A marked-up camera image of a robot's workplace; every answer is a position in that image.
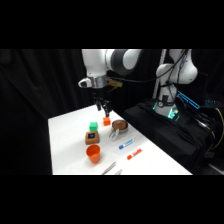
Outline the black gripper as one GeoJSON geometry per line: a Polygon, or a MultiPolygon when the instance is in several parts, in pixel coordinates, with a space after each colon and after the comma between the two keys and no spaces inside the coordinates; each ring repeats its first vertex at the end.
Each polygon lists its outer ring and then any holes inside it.
{"type": "Polygon", "coordinates": [[[107,101],[108,90],[106,87],[99,89],[92,89],[94,103],[97,106],[98,111],[102,110],[101,104],[99,102],[103,102],[103,109],[105,111],[105,117],[110,116],[110,104],[107,101]]]}

